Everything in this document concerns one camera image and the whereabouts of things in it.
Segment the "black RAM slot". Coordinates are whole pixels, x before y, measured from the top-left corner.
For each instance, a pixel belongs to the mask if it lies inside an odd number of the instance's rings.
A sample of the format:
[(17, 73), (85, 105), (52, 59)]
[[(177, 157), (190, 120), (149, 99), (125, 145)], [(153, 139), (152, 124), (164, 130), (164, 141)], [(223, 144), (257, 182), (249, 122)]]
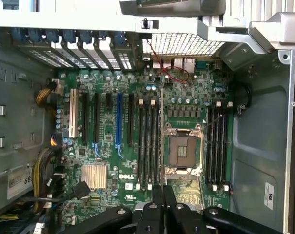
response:
[(151, 112), (150, 112), (150, 163), (149, 163), (149, 190), (152, 189), (152, 155), (153, 155), (153, 144), (154, 144), (154, 105), (155, 101), (151, 100)]
[(209, 184), (211, 182), (211, 135), (212, 127), (211, 122), (213, 120), (213, 110), (208, 109), (208, 125), (207, 125), (207, 154), (206, 154), (206, 178), (205, 183)]
[(228, 101), (224, 113), (224, 170), (223, 190), (230, 191), (231, 162), (232, 162), (232, 133), (233, 133), (233, 102)]
[(220, 110), (220, 119), (219, 119), (219, 124), (218, 124), (218, 176), (217, 176), (217, 181), (218, 184), (221, 183), (221, 178), (222, 178), (222, 142), (223, 142), (223, 113)]
[(149, 107), (148, 104), (145, 104), (145, 125), (144, 125), (144, 168), (143, 168), (143, 184), (144, 189), (147, 190), (147, 149), (148, 149), (148, 116), (149, 116)]
[(159, 184), (159, 105), (156, 105), (155, 183)]
[(138, 125), (138, 160), (137, 160), (137, 183), (136, 189), (140, 190), (141, 183), (141, 151), (142, 151), (142, 122), (143, 122), (143, 99), (139, 100), (139, 125)]
[(216, 184), (216, 162), (217, 162), (217, 153), (216, 153), (216, 149), (217, 149), (217, 124), (218, 124), (218, 121), (217, 121), (217, 118), (218, 118), (218, 112), (217, 112), (217, 109), (214, 108), (213, 109), (213, 126), (212, 126), (212, 134), (213, 134), (213, 137), (212, 137), (212, 140), (213, 140), (213, 143), (212, 143), (212, 188), (213, 188), (213, 191), (215, 190), (215, 184)]

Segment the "metal socket cover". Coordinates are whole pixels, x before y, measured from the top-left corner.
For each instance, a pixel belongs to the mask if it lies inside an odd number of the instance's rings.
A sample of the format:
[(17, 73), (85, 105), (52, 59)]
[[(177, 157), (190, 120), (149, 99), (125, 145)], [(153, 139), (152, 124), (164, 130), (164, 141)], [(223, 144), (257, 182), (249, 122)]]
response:
[(177, 202), (189, 203), (197, 211), (204, 209), (201, 182), (198, 176), (187, 171), (177, 171), (166, 175), (166, 185), (172, 187)]

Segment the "CPU socket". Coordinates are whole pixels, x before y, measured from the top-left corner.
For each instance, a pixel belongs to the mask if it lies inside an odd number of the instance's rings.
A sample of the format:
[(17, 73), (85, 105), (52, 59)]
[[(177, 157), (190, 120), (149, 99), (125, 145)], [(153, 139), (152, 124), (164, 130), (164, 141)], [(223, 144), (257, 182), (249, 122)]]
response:
[(202, 126), (196, 124), (194, 128), (173, 127), (165, 123), (164, 139), (168, 147), (164, 159), (165, 175), (177, 171), (187, 171), (192, 175), (200, 176), (203, 172), (204, 132)]

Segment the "silver finned heatsink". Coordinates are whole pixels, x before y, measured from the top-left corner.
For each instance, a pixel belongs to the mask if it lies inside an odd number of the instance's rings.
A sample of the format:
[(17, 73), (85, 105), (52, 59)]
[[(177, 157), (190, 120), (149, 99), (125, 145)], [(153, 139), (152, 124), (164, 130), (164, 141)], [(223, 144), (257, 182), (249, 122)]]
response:
[(90, 190), (106, 189), (107, 166), (85, 164), (81, 168), (81, 180), (85, 181)]

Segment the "green Dell motherboard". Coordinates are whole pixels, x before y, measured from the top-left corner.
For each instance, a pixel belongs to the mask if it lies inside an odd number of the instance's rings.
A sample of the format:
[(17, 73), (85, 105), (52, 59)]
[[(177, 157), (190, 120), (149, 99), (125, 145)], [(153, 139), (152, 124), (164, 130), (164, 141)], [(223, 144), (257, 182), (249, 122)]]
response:
[[(66, 201), (62, 208), (62, 221), (66, 225), (76, 225), (88, 218), (94, 217), (114, 206), (126, 206), (133, 209), (136, 205), (152, 200), (152, 189), (149, 190), (150, 163), (150, 112), (151, 100), (154, 105), (154, 144), (152, 155), (152, 187), (166, 185), (164, 171), (164, 150), (168, 141), (164, 139), (165, 123), (173, 127), (194, 128), (196, 124), (205, 127), (208, 124), (208, 109), (217, 109), (223, 113), (223, 144), (222, 144), (222, 178), (218, 184), (218, 124), (217, 124), (217, 162), (216, 184), (212, 188), (212, 177), (209, 184), (206, 178), (207, 129), (204, 132), (203, 172), (199, 179), (203, 194), (204, 208), (217, 206), (228, 209), (230, 207), (230, 191), (223, 190), (224, 170), (224, 113), (228, 101), (232, 101), (231, 83), (233, 75), (228, 70), (213, 69), (208, 64), (196, 66), (189, 72), (178, 68), (167, 68), (166, 72), (158, 69), (144, 69), (138, 72), (127, 71), (99, 71), (80, 70), (62, 71), (58, 79), (64, 80), (64, 94), (58, 98), (56, 115), (56, 141), (62, 147), (63, 155), (59, 163), (65, 168), (64, 189), (69, 192), (81, 180), (81, 168), (85, 164), (99, 164), (107, 166), (106, 189), (96, 189), (81, 200)], [(79, 91), (78, 137), (69, 137), (69, 102), (70, 89)], [(89, 94), (89, 129), (88, 143), (82, 142), (83, 117), (82, 95)], [(93, 142), (94, 95), (100, 94), (100, 125), (99, 141)], [(105, 94), (113, 94), (113, 107), (105, 107)], [(117, 94), (123, 94), (122, 141), (115, 148)], [(128, 98), (134, 94), (134, 122), (133, 141), (129, 146), (128, 138)], [(138, 125), (139, 100), (143, 99), (142, 122), (142, 151), (141, 151), (141, 183), (140, 190), (136, 189), (137, 160), (138, 160)], [(148, 116), (148, 149), (147, 149), (147, 190), (143, 184), (144, 168), (144, 125), (145, 104), (149, 107)], [(159, 184), (155, 183), (155, 138), (156, 138), (156, 105), (159, 105)]]

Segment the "white certification label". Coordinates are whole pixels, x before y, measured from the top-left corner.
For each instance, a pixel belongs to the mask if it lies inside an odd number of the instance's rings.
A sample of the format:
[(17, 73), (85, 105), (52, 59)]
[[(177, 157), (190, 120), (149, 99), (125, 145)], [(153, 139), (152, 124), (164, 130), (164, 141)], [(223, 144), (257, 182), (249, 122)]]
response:
[(274, 186), (270, 183), (265, 183), (265, 191), (264, 191), (264, 205), (268, 207), (270, 210), (273, 210), (274, 206)]

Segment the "long black expansion slot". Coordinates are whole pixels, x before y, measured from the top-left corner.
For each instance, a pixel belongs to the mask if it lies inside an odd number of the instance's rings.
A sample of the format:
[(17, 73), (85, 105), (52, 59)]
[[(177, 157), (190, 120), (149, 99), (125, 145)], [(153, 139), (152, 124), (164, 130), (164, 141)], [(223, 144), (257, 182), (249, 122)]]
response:
[(128, 138), (127, 143), (132, 145), (133, 141), (133, 122), (134, 122), (134, 94), (129, 94), (128, 98)]
[(93, 121), (93, 142), (99, 141), (99, 125), (100, 125), (100, 94), (95, 93), (94, 95), (94, 121)]
[(89, 94), (82, 95), (82, 117), (83, 117), (83, 132), (82, 142), (84, 145), (88, 143), (88, 129), (89, 129)]

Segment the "thin metal locking lever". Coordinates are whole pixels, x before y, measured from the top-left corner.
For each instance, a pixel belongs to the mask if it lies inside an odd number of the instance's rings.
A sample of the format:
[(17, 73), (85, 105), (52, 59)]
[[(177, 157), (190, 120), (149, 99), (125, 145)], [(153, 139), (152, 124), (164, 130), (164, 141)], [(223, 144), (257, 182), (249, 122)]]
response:
[(223, 114), (219, 115), (217, 118), (215, 118), (213, 121), (211, 121), (210, 123), (208, 123), (205, 127), (203, 127), (202, 128), (202, 131), (204, 131), (206, 128), (208, 128), (209, 126), (211, 126), (213, 123), (215, 123), (216, 121), (218, 121), (222, 117), (223, 117)]

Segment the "blue expansion slot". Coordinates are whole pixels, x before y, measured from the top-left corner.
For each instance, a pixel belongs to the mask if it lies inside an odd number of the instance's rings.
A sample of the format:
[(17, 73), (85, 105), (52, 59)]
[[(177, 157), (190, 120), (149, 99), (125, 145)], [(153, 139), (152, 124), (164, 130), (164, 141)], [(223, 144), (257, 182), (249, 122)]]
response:
[(122, 141), (122, 115), (123, 115), (123, 94), (117, 94), (117, 116), (116, 116), (116, 140), (115, 148), (121, 144)]

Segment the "open metal PC case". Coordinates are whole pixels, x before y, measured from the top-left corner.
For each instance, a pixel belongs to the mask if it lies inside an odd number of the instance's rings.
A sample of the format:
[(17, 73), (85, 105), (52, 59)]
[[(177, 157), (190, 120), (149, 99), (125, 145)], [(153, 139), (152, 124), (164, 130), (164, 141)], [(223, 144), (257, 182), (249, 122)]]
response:
[[(159, 29), (142, 29), (144, 18), (158, 20)], [(25, 28), (27, 42), (12, 38), (14, 27)], [(29, 28), (42, 31), (41, 43), (29, 39)], [(47, 40), (46, 29), (58, 30), (59, 43)], [(66, 29), (75, 31), (76, 43), (63, 40)], [(80, 30), (92, 31), (91, 44), (79, 42)], [(117, 31), (125, 32), (125, 46), (115, 45)], [(212, 26), (202, 17), (0, 10), (2, 35), (8, 35), (12, 46), (25, 56), (51, 69), (51, 78), (36, 92), (35, 104), (38, 93), (62, 71), (178, 68), (189, 72), (203, 64), (230, 71), (233, 142), (230, 207), (225, 210), (295, 234), (295, 13), (279, 12), (248, 26)], [(63, 223), (66, 201), (19, 201), (21, 197), (59, 198), (72, 191), (64, 189), (65, 168), (59, 163), (62, 147), (52, 141), (59, 97), (51, 93), (46, 104), (38, 106), (49, 115), (51, 133), (26, 167), (32, 169), (33, 187), (0, 205), (0, 234), (87, 234), (89, 230), (90, 218), (76, 225)], [(273, 210), (264, 205), (266, 182), (275, 188)]]

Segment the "white expansion slot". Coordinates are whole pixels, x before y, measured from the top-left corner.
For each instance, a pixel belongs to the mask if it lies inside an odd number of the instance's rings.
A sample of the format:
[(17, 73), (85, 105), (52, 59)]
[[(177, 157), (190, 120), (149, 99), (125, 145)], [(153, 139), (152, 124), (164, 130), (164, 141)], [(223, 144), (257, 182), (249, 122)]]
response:
[(70, 89), (69, 102), (69, 137), (78, 137), (79, 91)]

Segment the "white service tag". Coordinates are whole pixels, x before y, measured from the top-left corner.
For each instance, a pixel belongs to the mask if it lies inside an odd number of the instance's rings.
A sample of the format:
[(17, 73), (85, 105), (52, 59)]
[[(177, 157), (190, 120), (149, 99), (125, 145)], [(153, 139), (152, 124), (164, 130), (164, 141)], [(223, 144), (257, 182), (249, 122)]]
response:
[(32, 188), (32, 176), (31, 168), (12, 172), (8, 175), (7, 183), (7, 199), (10, 200), (13, 197), (23, 193), (24, 191)]

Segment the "silver power supply housing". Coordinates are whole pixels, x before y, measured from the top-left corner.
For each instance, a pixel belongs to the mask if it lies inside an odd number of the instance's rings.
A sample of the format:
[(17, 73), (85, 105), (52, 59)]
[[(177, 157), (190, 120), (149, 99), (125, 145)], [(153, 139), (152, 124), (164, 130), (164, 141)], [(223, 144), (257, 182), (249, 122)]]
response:
[(51, 120), (35, 104), (35, 95), (51, 78), (51, 69), (14, 48), (0, 36), (0, 205), (7, 199), (8, 175), (26, 169), (47, 144)]

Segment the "blue expansion slot clip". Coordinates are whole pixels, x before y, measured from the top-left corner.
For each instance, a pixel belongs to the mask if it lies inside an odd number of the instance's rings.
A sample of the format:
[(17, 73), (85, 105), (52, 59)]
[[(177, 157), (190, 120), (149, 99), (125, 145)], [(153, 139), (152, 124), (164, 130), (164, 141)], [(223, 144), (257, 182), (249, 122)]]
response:
[(67, 43), (76, 43), (76, 33), (74, 30), (63, 30), (62, 31), (63, 40)]
[(125, 37), (124, 31), (115, 32), (114, 43), (116, 46), (125, 46), (126, 45), (126, 37)]
[(28, 36), (32, 42), (41, 43), (43, 41), (42, 31), (40, 29), (29, 28), (28, 29)]
[(14, 27), (11, 29), (12, 38), (20, 43), (27, 42), (25, 28)]
[(80, 30), (79, 32), (79, 42), (91, 44), (92, 43), (92, 31), (90, 30)]
[(57, 29), (46, 29), (45, 34), (49, 42), (59, 43), (59, 32)]

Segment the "black intrusion switch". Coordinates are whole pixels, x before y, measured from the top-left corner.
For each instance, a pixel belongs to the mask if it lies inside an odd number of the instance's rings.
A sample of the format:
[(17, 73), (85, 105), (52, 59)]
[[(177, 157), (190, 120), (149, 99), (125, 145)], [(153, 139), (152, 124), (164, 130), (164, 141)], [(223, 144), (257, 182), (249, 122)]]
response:
[(146, 30), (152, 30), (152, 29), (159, 29), (159, 21), (153, 20), (153, 19), (147, 19), (144, 18), (141, 21), (141, 28)]

